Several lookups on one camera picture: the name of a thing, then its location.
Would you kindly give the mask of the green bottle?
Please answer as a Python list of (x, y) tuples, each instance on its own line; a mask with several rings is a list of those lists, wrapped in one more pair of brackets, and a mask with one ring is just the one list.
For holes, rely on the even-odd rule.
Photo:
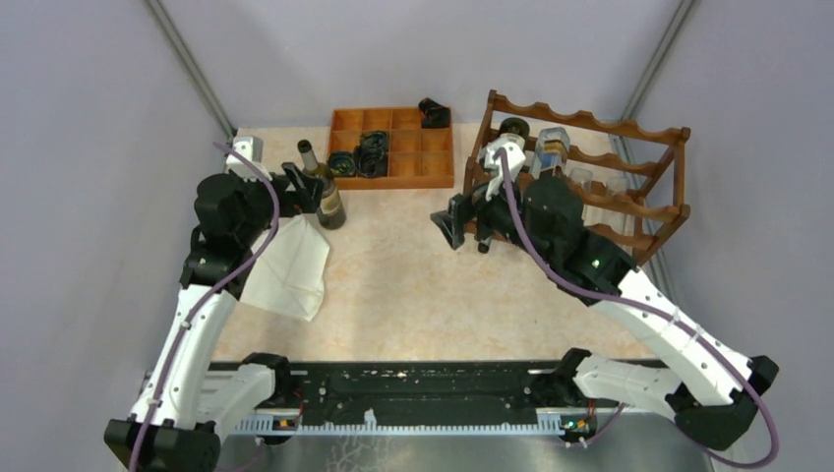
[(320, 207), (317, 210), (320, 225), (328, 230), (339, 229), (346, 222), (347, 215), (332, 172), (318, 160), (308, 140), (300, 140), (297, 149), (304, 164), (304, 172), (324, 182)]
[[(499, 137), (501, 135), (509, 135), (511, 138), (515, 138), (525, 148), (526, 139), (529, 135), (529, 125), (520, 118), (506, 118), (499, 128)], [(486, 254), (490, 251), (490, 245), (478, 244), (478, 251)]]

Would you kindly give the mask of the small clear labelled bottle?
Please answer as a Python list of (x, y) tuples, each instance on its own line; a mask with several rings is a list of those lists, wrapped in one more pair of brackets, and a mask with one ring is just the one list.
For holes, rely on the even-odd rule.
[(570, 138), (566, 128), (542, 129), (535, 143), (534, 157), (529, 173), (534, 178), (552, 174), (568, 157)]

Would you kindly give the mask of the green bottle front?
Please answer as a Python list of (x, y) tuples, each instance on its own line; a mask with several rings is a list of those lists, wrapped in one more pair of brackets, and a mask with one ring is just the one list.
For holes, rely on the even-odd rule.
[[(499, 137), (501, 135), (509, 135), (511, 138), (515, 138), (525, 148), (526, 139), (529, 135), (529, 125), (520, 118), (506, 118), (499, 128)], [(486, 254), (490, 251), (490, 245), (478, 244), (478, 251)]]

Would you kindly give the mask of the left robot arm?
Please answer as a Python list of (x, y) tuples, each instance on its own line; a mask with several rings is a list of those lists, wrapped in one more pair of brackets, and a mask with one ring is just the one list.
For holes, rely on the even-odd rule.
[(250, 277), (258, 238), (267, 243), (280, 218), (313, 213), (325, 184), (286, 162), (255, 180), (228, 171), (197, 187), (191, 252), (183, 263), (173, 323), (143, 392), (124, 419), (108, 422), (103, 440), (129, 471), (211, 471), (231, 431), (260, 406), (296, 405), (289, 361), (252, 353), (204, 391), (211, 355)]

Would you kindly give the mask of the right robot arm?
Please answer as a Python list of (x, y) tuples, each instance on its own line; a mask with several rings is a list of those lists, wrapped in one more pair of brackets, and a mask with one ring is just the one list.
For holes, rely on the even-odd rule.
[(453, 196), (432, 222), (453, 247), (474, 223), (482, 251), (499, 237), (525, 250), (561, 289), (625, 327), (659, 359), (655, 368), (570, 349), (533, 393), (566, 405), (625, 403), (672, 421), (690, 440), (726, 450), (757, 418), (778, 374), (765, 356), (748, 357), (720, 342), (669, 300), (635, 260), (582, 219), (583, 203), (556, 178), (524, 189), (479, 185)]

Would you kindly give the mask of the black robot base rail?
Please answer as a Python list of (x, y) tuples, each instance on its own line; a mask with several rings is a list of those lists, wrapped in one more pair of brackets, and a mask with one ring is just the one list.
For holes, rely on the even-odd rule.
[(307, 427), (527, 426), (542, 409), (585, 413), (557, 384), (559, 361), (300, 362), (278, 376), (259, 409), (288, 410)]

